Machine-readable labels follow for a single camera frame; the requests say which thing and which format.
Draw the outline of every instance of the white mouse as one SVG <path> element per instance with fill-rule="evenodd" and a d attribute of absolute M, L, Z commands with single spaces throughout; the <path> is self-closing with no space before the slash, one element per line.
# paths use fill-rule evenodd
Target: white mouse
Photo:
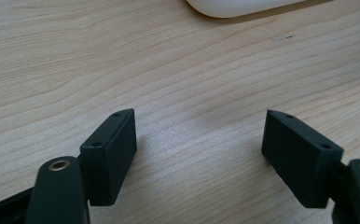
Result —
<path fill-rule="evenodd" d="M 187 0 L 199 12 L 217 18 L 231 18 L 305 0 Z"/>

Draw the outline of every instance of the wood grain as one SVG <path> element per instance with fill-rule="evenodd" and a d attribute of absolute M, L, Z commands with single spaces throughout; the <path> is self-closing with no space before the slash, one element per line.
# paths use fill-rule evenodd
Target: wood grain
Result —
<path fill-rule="evenodd" d="M 0 200 L 128 107 L 138 152 L 92 223 L 331 223 L 260 145 L 271 108 L 360 158 L 360 0 L 226 21 L 180 0 L 0 0 Z"/>

